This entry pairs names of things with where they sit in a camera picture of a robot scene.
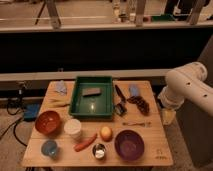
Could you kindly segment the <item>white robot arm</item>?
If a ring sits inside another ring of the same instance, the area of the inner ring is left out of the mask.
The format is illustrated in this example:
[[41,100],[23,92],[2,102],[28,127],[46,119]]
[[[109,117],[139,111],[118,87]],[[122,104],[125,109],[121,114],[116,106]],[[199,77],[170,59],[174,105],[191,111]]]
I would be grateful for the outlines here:
[[162,104],[164,125],[170,125],[176,111],[189,100],[213,116],[213,87],[205,80],[208,71],[201,62],[192,62],[169,70],[165,75],[166,85],[158,95]]

